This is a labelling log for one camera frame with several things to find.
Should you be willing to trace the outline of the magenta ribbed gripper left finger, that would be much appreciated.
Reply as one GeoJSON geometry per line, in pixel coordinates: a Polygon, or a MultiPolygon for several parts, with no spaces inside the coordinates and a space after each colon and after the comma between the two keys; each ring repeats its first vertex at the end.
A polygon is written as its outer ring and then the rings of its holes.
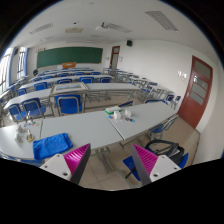
{"type": "Polygon", "coordinates": [[[86,144],[65,155],[55,154],[41,166],[41,169],[74,184],[79,184],[90,154],[91,145],[86,144]]]}

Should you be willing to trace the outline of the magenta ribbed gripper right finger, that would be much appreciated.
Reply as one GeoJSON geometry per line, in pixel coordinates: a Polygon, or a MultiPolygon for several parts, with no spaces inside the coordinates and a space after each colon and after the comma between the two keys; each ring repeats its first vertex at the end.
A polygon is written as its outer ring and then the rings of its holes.
{"type": "Polygon", "coordinates": [[[165,155],[157,156],[137,145],[133,145],[131,151],[143,186],[180,170],[180,167],[165,155]]]}

